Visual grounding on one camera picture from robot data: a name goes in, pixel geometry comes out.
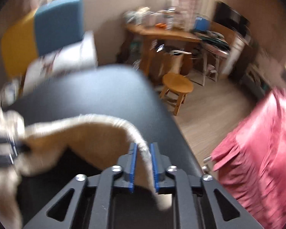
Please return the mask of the grey yellow blue sofa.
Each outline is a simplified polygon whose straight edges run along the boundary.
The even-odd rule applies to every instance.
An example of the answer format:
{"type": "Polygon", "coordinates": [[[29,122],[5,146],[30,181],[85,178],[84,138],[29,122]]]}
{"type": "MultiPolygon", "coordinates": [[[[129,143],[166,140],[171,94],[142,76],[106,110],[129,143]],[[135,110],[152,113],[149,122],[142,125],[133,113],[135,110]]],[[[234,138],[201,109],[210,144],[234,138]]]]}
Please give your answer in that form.
{"type": "Polygon", "coordinates": [[[82,41],[84,0],[54,0],[10,26],[0,41],[8,78],[26,73],[31,62],[65,46],[82,41]]]}

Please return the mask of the deer print pillow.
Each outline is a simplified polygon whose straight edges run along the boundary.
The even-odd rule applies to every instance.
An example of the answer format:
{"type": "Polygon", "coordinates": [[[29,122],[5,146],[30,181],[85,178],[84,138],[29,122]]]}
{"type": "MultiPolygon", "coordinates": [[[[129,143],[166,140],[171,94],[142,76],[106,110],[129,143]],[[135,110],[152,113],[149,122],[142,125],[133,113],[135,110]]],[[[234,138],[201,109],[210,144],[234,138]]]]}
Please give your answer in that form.
{"type": "Polygon", "coordinates": [[[65,46],[31,62],[26,70],[23,93],[32,92],[39,84],[51,77],[97,67],[94,35],[92,31],[87,31],[82,41],[65,46]]]}

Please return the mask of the cream knitted sweater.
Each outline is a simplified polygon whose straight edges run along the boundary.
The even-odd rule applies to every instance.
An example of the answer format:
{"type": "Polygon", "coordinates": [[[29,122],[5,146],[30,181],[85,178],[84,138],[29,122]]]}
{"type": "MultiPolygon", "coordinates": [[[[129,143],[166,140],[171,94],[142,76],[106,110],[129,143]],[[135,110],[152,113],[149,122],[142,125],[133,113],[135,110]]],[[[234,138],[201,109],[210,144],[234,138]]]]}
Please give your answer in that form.
{"type": "Polygon", "coordinates": [[[29,152],[21,153],[13,167],[0,168],[0,227],[22,227],[22,213],[16,200],[22,177],[51,170],[66,149],[95,168],[105,170],[128,152],[131,143],[137,144],[135,185],[150,190],[159,211],[172,206],[171,195],[156,193],[151,152],[139,130],[127,120],[86,114],[26,126],[19,113],[0,108],[0,135],[10,136],[29,147],[29,152]]]}

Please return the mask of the wooden desk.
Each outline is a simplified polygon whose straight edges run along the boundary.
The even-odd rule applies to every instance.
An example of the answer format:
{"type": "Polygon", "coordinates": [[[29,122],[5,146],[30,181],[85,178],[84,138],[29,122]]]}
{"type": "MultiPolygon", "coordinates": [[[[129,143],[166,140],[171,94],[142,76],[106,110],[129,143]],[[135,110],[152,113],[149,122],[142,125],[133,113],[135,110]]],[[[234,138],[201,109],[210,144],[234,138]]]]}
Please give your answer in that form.
{"type": "Polygon", "coordinates": [[[185,51],[191,51],[195,44],[200,43],[200,39],[187,31],[164,30],[157,27],[144,27],[143,25],[126,24],[125,39],[120,47],[120,56],[123,60],[129,57],[129,47],[135,35],[142,37],[142,53],[140,70],[145,76],[149,75],[152,56],[152,43],[155,40],[176,40],[185,42],[185,51]]]}

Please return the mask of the round wooden stool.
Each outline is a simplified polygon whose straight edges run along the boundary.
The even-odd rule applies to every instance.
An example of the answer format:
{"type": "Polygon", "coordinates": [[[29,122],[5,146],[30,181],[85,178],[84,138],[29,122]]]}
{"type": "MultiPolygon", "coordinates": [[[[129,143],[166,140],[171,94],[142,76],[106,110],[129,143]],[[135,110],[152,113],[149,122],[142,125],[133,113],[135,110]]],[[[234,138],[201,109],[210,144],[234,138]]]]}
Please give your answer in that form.
{"type": "Polygon", "coordinates": [[[174,116],[177,116],[181,104],[184,103],[186,96],[194,89],[192,82],[181,74],[169,72],[162,77],[163,89],[160,98],[163,99],[169,92],[178,96],[174,106],[174,116]]]}

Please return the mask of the black television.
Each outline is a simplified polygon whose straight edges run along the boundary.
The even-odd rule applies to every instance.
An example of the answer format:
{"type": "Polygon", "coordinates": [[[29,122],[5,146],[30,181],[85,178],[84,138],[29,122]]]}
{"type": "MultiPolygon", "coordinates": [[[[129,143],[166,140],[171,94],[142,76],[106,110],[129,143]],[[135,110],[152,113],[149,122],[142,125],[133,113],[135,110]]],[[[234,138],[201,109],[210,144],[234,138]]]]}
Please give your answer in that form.
{"type": "Polygon", "coordinates": [[[216,8],[212,20],[230,30],[237,31],[243,37],[247,35],[248,27],[250,26],[248,19],[227,4],[220,1],[216,2],[216,8]]]}

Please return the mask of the pink cloth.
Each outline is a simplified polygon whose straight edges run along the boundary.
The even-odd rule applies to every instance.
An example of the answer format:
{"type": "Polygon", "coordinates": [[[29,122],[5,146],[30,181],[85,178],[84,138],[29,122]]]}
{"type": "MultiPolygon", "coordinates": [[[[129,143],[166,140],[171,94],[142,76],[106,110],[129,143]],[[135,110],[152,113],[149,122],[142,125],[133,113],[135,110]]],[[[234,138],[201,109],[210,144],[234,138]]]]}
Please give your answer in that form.
{"type": "Polygon", "coordinates": [[[286,225],[286,91],[274,88],[213,150],[221,185],[264,227],[286,225]]]}

